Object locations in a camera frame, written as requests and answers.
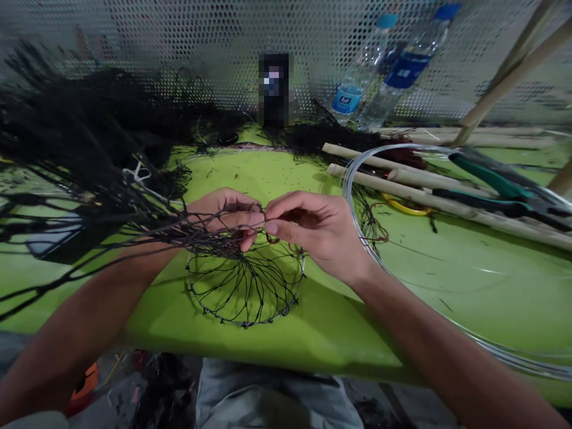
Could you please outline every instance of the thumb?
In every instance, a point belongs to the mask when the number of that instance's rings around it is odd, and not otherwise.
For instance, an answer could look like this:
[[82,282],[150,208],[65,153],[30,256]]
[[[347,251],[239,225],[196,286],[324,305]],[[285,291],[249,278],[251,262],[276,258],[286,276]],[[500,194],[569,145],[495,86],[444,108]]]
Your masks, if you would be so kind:
[[311,229],[302,228],[287,220],[269,220],[265,223],[264,230],[280,240],[297,244],[300,247],[308,247],[312,244],[313,231]]

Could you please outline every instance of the person's right hand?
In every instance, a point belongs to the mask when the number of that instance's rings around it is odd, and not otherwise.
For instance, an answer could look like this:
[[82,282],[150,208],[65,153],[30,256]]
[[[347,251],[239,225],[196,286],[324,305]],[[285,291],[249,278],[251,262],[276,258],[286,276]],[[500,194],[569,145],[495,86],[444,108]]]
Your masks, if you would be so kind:
[[265,215],[266,232],[303,247],[321,269],[349,286],[377,266],[342,197],[289,192],[271,201]]

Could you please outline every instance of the hand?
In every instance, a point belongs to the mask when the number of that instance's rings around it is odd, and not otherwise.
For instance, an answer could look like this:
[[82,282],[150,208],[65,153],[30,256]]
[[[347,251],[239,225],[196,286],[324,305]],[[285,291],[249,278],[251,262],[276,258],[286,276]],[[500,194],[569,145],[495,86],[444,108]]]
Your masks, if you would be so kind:
[[212,219],[205,223],[209,231],[217,231],[226,228],[240,228],[240,250],[248,251],[255,242],[258,228],[264,223],[264,215],[260,212],[260,201],[244,195],[234,189],[220,188],[197,201],[188,204],[186,209],[189,213],[197,213],[207,216],[190,216],[205,219],[209,215],[218,213],[224,208],[240,207],[244,210],[224,214],[220,219]]
[[322,270],[349,286],[378,268],[342,197],[290,192],[268,204],[266,219],[266,232],[303,247]]

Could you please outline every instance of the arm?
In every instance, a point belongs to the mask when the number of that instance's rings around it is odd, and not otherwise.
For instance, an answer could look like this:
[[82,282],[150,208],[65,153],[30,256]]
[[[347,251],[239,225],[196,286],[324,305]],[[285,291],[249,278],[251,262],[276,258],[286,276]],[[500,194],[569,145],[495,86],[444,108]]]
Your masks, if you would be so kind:
[[270,234],[304,247],[356,292],[467,427],[570,427],[527,383],[370,258],[343,198],[294,192],[272,201],[266,216],[273,219],[265,225]]
[[[227,204],[256,204],[246,195],[222,188],[188,206],[191,213],[217,213]],[[207,228],[256,225],[264,216],[255,212],[225,215]],[[248,250],[256,235],[246,235]],[[128,248],[119,257],[133,257],[111,265],[88,280],[46,321],[0,384],[0,427],[40,411],[65,412],[81,375],[112,344],[143,293],[179,252],[163,243]]]

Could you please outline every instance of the pliers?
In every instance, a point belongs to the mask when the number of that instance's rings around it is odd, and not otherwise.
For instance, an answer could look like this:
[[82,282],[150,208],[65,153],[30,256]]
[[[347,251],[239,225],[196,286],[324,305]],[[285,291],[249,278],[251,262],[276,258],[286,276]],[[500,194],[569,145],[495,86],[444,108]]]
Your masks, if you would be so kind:
[[448,189],[434,189],[433,195],[436,197],[455,200],[488,212],[501,212],[506,217],[530,217],[559,231],[572,231],[571,222],[563,219],[572,216],[570,206],[555,201],[537,184],[519,177],[513,171],[505,173],[506,167],[495,168],[485,157],[468,157],[462,153],[454,153],[449,156],[449,160],[495,189],[500,199],[492,200]]

